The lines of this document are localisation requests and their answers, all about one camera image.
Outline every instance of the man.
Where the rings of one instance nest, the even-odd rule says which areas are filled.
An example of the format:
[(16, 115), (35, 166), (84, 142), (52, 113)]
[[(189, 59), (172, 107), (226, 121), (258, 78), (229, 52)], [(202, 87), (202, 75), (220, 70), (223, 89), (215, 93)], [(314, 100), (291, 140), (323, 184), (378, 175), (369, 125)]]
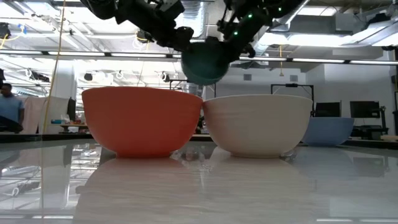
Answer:
[(4, 83), (1, 87), (0, 117), (10, 119), (22, 125), (24, 121), (24, 104), (11, 92), (12, 85)]

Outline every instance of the orange bowl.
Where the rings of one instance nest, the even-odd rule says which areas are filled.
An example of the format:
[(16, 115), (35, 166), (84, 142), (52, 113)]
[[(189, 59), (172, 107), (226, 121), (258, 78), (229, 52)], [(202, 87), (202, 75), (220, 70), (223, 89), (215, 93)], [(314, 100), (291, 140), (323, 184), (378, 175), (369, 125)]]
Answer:
[(92, 88), (82, 93), (90, 133), (118, 157), (165, 157), (195, 132), (202, 99), (146, 87)]

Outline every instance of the white bowl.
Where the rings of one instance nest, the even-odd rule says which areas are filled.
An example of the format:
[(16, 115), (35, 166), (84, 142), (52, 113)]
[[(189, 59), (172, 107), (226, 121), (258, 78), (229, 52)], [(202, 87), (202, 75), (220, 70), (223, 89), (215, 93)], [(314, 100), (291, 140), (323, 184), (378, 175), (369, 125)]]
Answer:
[(293, 149), (307, 130), (312, 100), (287, 95), (241, 95), (203, 104), (211, 138), (238, 157), (274, 158)]

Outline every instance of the computer monitor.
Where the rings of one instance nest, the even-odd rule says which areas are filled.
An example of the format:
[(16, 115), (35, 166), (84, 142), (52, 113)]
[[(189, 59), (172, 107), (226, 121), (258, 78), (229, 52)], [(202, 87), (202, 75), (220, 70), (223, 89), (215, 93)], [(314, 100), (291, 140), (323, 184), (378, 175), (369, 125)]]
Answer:
[(337, 103), (317, 103), (315, 107), (315, 117), (340, 117), (340, 102)]
[(351, 101), (349, 105), (352, 118), (380, 118), (378, 101)]

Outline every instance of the bowl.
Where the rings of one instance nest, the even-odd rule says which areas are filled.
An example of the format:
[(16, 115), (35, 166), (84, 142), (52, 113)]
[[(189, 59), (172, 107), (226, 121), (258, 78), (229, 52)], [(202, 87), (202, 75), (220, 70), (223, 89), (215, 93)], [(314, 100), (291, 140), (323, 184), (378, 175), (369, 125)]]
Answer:
[(338, 146), (351, 135), (354, 118), (311, 118), (302, 141), (309, 146)]
[(202, 99), (145, 87), (92, 88), (82, 93), (94, 139), (118, 157), (166, 157), (195, 132)]
[(312, 100), (287, 95), (241, 95), (203, 104), (211, 138), (238, 157), (274, 158), (303, 138)]

